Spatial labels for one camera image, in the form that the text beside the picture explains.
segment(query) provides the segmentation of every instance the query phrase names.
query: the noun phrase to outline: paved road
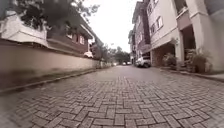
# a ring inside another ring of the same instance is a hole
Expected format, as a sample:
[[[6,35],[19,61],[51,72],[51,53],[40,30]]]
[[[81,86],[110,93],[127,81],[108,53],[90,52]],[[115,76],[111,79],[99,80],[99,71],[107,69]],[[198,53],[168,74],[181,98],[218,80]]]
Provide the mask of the paved road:
[[[0,98],[1,128],[224,128],[224,84],[114,67]]]

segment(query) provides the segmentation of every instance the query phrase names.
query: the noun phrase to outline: foliage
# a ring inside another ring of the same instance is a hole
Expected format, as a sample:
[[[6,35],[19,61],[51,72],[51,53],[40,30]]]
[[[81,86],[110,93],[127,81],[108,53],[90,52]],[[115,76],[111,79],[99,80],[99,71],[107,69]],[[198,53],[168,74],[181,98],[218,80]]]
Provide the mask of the foliage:
[[[204,73],[206,69],[207,57],[201,49],[189,49],[187,51],[186,65],[189,72]]]
[[[79,12],[87,21],[98,5],[85,7],[84,0],[11,0],[13,9],[21,15],[25,24],[35,29],[43,25],[53,26],[56,20],[65,17],[73,11]]]
[[[164,66],[174,68],[176,67],[176,57],[171,53],[167,53],[163,56]]]
[[[107,45],[101,46],[101,58],[106,62],[118,62],[122,64],[130,61],[130,54],[124,52],[121,47],[117,49],[109,48]]]

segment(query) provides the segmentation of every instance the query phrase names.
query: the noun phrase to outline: shrub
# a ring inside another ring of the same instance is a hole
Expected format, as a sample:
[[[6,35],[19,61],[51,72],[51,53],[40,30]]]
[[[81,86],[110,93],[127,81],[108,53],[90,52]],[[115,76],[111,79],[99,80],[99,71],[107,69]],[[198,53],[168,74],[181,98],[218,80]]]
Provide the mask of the shrub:
[[[177,63],[175,55],[167,53],[163,56],[163,63],[166,67],[170,67],[171,69],[175,68]]]
[[[206,70],[206,55],[199,51],[200,49],[189,49],[187,51],[187,69],[193,73],[204,73]]]

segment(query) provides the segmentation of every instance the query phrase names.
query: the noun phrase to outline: parked car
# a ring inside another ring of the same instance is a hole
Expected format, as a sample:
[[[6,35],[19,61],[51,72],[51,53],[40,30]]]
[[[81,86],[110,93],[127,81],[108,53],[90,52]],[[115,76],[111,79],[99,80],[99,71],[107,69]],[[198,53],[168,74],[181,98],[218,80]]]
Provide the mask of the parked car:
[[[93,53],[92,52],[85,52],[84,56],[87,58],[93,58]]]
[[[136,61],[137,67],[149,68],[151,66],[151,60],[149,56],[143,56]]]

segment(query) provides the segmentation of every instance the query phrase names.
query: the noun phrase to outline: white building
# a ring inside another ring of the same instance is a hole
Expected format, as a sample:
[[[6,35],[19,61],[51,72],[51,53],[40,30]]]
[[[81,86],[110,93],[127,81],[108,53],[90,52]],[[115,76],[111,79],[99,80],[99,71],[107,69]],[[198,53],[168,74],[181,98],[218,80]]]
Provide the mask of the white building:
[[[171,52],[180,64],[185,49],[203,49],[212,70],[224,70],[223,0],[149,0],[148,19],[151,59],[160,66],[164,54]]]

